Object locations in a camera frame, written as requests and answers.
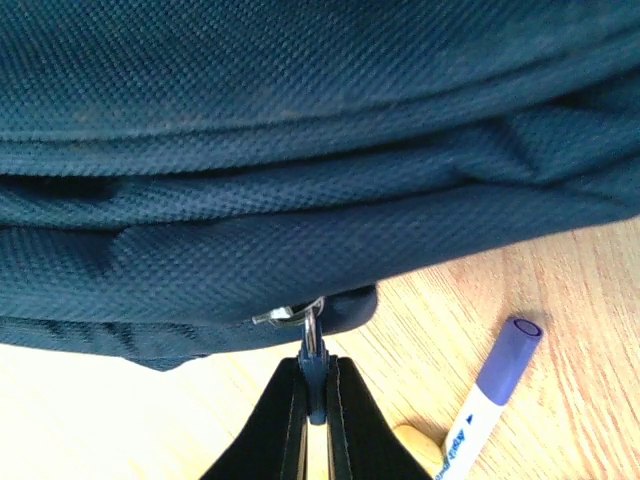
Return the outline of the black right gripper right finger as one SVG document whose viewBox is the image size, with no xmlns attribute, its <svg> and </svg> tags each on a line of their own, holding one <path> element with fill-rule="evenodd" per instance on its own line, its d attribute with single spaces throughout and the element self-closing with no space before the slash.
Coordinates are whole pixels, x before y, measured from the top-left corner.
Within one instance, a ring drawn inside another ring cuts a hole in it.
<svg viewBox="0 0 640 480">
<path fill-rule="evenodd" d="M 358 368 L 348 357 L 330 358 L 326 408 L 331 479 L 430 477 L 396 438 Z"/>
</svg>

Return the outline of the navy blue student backpack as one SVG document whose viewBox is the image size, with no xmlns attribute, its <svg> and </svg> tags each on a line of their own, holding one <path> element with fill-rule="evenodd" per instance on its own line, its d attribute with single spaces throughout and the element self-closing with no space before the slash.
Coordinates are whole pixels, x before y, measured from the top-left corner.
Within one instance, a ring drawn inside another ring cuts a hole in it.
<svg viewBox="0 0 640 480">
<path fill-rule="evenodd" d="M 169 370 L 639 212 L 635 1 L 5 1 L 1 340 Z"/>
</svg>

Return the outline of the yellow highlighter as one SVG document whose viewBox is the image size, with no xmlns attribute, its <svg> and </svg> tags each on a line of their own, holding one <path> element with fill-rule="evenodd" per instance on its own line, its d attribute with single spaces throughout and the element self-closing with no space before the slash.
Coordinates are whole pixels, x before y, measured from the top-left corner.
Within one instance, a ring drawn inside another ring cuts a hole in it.
<svg viewBox="0 0 640 480">
<path fill-rule="evenodd" d="M 435 477 L 444 466 L 441 447 L 412 425 L 398 425 L 393 433 L 421 467 Z"/>
</svg>

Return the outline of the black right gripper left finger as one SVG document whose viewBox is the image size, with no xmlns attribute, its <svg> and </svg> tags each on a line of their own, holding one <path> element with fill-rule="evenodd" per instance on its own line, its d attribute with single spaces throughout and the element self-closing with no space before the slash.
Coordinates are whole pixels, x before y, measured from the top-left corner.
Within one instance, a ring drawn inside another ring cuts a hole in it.
<svg viewBox="0 0 640 480">
<path fill-rule="evenodd" d="M 212 480 L 307 477 L 306 383 L 294 358 L 275 369 L 241 432 L 202 475 Z"/>
</svg>

